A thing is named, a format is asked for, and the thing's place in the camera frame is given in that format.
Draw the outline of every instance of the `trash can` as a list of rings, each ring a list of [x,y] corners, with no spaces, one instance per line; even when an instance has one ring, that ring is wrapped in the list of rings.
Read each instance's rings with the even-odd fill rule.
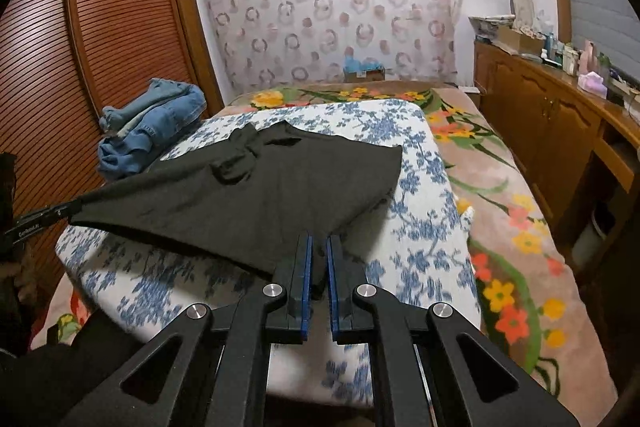
[[[582,230],[580,237],[571,251],[574,263],[583,268],[598,251],[600,245],[607,238],[607,234],[615,225],[616,220],[609,211],[606,203],[599,201],[591,212],[589,223]]]

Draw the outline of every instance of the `cardboard box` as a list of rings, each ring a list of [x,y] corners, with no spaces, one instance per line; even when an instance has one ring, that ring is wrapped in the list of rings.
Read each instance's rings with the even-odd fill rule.
[[[519,54],[530,53],[537,56],[540,56],[542,48],[545,45],[544,39],[532,39],[508,26],[500,26],[498,28],[497,40],[513,48]]]
[[[380,82],[385,80],[385,70],[361,71],[360,73],[344,72],[344,81],[347,84],[359,82]]]

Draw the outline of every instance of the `triangular cutout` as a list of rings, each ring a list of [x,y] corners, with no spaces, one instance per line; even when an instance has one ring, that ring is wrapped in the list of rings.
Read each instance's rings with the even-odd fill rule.
[[[156,403],[174,365],[175,357],[180,351],[181,344],[180,337],[170,338],[140,366],[139,370],[120,385],[123,393],[135,396],[148,404]]]
[[[517,380],[469,335],[458,335],[456,340],[480,400],[490,403],[518,390]]]

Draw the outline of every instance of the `louvered wardrobe door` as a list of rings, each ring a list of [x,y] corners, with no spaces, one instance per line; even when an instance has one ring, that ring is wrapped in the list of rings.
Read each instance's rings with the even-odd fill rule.
[[[194,82],[175,0],[76,0],[79,30],[102,105],[122,107],[154,76]]]
[[[72,55],[64,0],[11,0],[0,18],[0,151],[18,156],[14,213],[97,188],[97,122]],[[60,223],[32,240],[38,285],[52,295],[63,269]]]

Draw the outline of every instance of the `patterned curtain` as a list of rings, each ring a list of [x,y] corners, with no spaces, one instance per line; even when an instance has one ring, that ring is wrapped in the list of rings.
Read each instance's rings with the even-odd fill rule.
[[[374,59],[401,78],[456,71],[462,0],[207,0],[236,93],[341,82],[345,57]]]

